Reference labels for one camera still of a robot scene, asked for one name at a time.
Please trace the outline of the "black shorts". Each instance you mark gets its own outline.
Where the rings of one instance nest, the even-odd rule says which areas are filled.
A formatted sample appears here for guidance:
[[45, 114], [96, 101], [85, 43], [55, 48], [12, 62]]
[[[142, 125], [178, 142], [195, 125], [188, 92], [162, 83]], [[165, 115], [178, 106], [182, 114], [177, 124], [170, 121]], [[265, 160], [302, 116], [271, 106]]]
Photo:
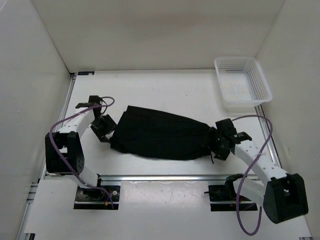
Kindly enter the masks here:
[[129, 105], [110, 139], [122, 154], [164, 160], [195, 160], [211, 155], [203, 144], [210, 126], [169, 112]]

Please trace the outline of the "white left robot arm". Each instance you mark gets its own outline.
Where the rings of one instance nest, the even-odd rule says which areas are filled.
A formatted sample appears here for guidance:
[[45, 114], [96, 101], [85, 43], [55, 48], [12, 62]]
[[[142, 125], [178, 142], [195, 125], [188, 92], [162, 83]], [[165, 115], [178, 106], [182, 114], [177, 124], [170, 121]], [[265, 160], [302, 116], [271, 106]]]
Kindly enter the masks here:
[[108, 135], [117, 124], [105, 114], [115, 103], [111, 96], [89, 96], [88, 102], [78, 103], [73, 115], [55, 123], [45, 136], [45, 165], [50, 174], [67, 177], [87, 189], [93, 200], [100, 200], [105, 188], [100, 176], [85, 164], [81, 137], [90, 128], [101, 143], [109, 143]]

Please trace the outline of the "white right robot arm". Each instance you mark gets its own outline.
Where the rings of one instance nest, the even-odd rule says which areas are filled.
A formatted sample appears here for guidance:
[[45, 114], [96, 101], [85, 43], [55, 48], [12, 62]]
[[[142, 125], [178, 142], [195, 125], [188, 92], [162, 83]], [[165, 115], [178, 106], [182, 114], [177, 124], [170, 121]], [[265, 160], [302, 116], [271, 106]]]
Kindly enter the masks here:
[[226, 160], [229, 154], [233, 154], [259, 178], [256, 182], [242, 173], [227, 177], [224, 193], [230, 200], [240, 196], [251, 200], [262, 207], [275, 224], [309, 212], [303, 178], [276, 166], [247, 133], [237, 132], [231, 119], [216, 122], [201, 144], [208, 147], [219, 160]]

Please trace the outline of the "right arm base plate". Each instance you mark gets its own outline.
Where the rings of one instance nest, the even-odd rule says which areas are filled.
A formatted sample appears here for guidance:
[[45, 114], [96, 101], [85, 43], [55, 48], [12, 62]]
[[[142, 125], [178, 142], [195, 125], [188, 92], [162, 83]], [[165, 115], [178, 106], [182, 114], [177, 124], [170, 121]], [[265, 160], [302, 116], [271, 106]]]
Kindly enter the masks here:
[[[209, 196], [211, 212], [235, 212], [236, 197], [230, 197], [224, 185], [209, 185], [204, 192]], [[246, 197], [239, 198], [240, 211], [257, 211], [257, 205]]]

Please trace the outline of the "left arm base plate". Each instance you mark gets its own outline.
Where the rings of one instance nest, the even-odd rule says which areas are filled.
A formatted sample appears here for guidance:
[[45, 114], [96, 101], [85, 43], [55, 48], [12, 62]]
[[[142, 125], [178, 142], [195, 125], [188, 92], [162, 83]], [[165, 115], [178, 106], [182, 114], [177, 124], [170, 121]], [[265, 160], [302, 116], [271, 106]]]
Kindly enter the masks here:
[[104, 191], [78, 186], [74, 197], [73, 208], [75, 210], [118, 210], [120, 205], [121, 182], [103, 181], [101, 187], [110, 194], [112, 203]]

